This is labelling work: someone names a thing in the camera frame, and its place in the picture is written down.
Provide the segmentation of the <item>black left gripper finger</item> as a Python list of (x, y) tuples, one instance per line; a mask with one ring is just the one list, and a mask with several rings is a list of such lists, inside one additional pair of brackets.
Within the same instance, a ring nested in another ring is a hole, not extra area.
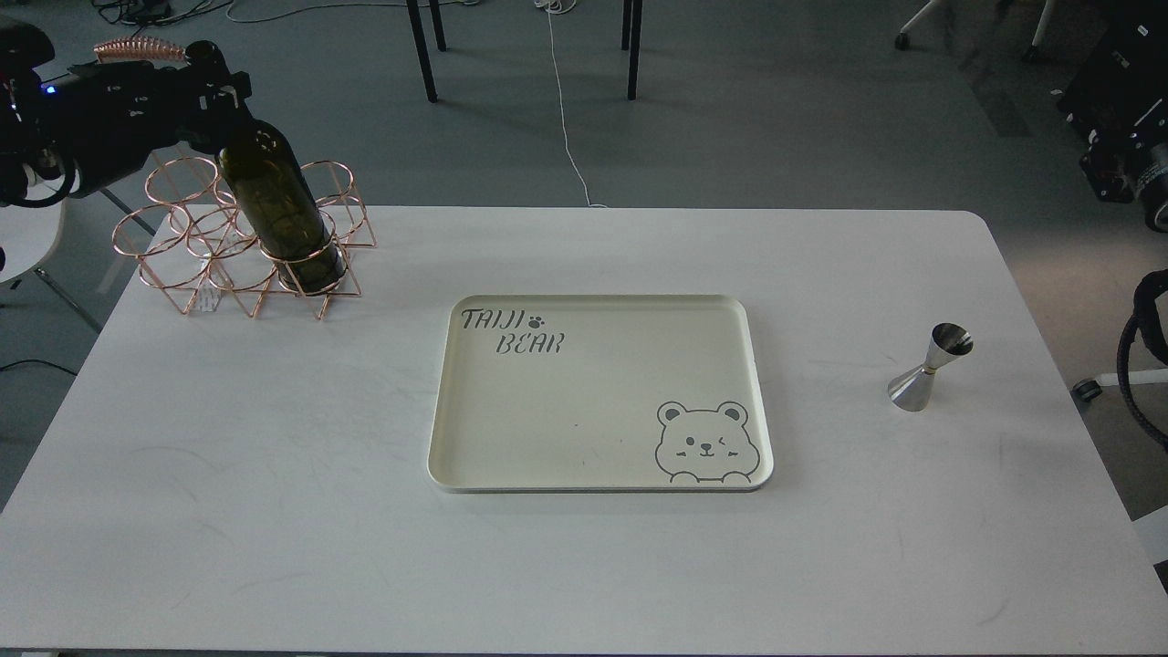
[(243, 126), (241, 109), (199, 109), (180, 113), (174, 136), (196, 152), (217, 155)]
[(246, 99), (252, 95), (250, 75), (231, 72), (220, 47), (208, 40), (187, 46), (185, 74), (193, 101), (188, 116), (197, 120), (250, 120)]

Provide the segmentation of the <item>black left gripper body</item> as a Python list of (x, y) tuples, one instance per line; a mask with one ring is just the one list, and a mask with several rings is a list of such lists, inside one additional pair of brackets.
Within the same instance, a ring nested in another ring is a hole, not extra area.
[(188, 68), (83, 64), (43, 83), (41, 99), (47, 137), (75, 166), (70, 194), (84, 198), (178, 144), (197, 108), (197, 83)]

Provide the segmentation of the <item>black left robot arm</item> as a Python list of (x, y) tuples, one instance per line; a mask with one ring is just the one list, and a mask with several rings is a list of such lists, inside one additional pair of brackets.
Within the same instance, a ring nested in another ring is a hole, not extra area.
[(246, 118), (252, 87), (217, 44), (132, 35), (95, 46), (60, 79), (37, 26), (4, 18), (4, 205), (46, 208), (137, 173), (154, 151), (185, 141), (216, 154)]

